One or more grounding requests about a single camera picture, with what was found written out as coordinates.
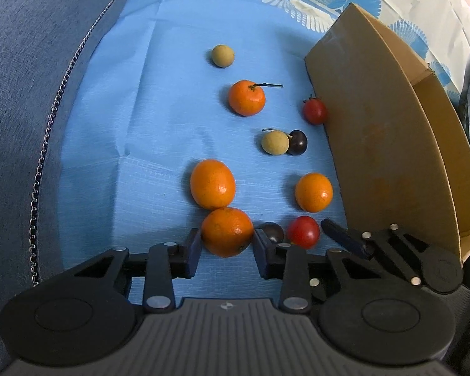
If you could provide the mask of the red cherry tomato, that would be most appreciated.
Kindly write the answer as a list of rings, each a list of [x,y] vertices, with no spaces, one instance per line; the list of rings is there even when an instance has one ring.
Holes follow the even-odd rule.
[[[303,249],[311,249],[319,241],[319,225],[312,217],[297,217],[288,227],[287,238],[290,243],[298,245]]]

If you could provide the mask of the small orange mandarin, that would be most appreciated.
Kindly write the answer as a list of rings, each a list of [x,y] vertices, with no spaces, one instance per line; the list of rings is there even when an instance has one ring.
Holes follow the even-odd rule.
[[[305,212],[321,212],[330,205],[333,196],[331,182],[321,173],[308,173],[295,186],[295,200]]]

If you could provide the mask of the dark cherry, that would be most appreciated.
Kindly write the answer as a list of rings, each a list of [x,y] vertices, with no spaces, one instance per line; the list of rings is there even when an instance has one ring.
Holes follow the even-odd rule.
[[[307,150],[307,137],[301,130],[292,130],[289,133],[290,146],[287,153],[291,155],[302,155]]]
[[[266,237],[272,243],[284,243],[285,233],[284,229],[274,222],[265,222],[260,226],[260,229],[265,233]]]

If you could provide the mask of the tan longan with stem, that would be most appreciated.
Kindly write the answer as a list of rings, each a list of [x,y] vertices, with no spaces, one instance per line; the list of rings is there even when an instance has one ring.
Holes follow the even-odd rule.
[[[264,133],[260,144],[263,150],[270,155],[285,154],[290,147],[290,137],[287,133],[276,129],[263,129]]]

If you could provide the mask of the brown cardboard box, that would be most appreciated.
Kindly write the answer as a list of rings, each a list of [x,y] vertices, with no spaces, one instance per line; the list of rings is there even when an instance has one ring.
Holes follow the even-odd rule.
[[[470,145],[436,73],[350,4],[305,57],[346,213],[358,231],[403,227],[470,256]]]

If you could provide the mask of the red tomato by box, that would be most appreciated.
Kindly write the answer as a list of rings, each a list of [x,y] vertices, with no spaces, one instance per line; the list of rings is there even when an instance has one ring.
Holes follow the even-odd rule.
[[[313,96],[304,101],[303,114],[312,125],[322,125],[328,120],[328,109],[324,102]]]

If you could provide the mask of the large orange mandarin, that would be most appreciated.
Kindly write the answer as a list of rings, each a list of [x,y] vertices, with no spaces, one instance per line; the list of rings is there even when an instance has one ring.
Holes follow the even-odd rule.
[[[236,182],[224,163],[205,159],[192,170],[190,191],[198,206],[211,211],[230,205],[235,198]]]

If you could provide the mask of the mandarin with stem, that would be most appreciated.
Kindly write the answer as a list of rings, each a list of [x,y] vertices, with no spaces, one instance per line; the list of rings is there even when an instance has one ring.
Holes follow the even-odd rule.
[[[256,83],[241,80],[234,83],[228,90],[228,104],[240,116],[255,116],[266,104],[264,87],[283,87],[275,83]]]

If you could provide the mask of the blue patterned cloth cover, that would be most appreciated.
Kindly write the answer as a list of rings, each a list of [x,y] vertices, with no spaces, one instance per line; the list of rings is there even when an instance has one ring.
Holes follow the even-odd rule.
[[[302,115],[312,94],[304,58],[350,3],[395,31],[452,102],[464,102],[470,0],[127,0],[90,59],[64,133],[64,267],[115,246],[143,253],[183,241],[205,217],[189,189],[204,159],[232,171],[232,204],[253,223],[298,217],[300,177],[336,178],[325,130]],[[227,68],[211,59],[219,44],[235,53]],[[240,116],[227,98],[241,80],[283,87],[264,87],[264,109]],[[263,129],[301,130],[307,150],[270,155],[260,144]]]

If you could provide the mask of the tan longan far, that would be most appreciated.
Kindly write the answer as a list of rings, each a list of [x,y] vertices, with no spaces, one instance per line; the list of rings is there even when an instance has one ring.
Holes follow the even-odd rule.
[[[227,68],[235,60],[235,53],[228,45],[219,44],[211,50],[213,63],[220,68]]]

